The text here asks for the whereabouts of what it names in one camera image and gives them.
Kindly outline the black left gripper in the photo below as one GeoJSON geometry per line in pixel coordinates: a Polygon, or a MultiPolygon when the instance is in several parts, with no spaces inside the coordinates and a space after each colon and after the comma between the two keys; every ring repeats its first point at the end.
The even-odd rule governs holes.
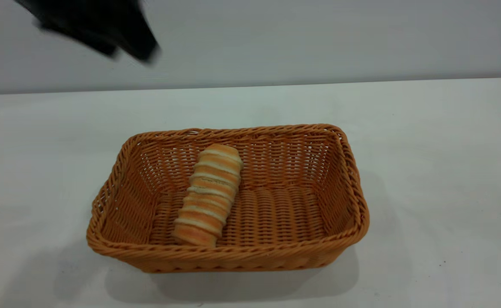
{"type": "Polygon", "coordinates": [[[41,31],[56,33],[113,58],[120,47],[144,64],[162,49],[138,0],[18,0],[38,21],[41,31]]]}

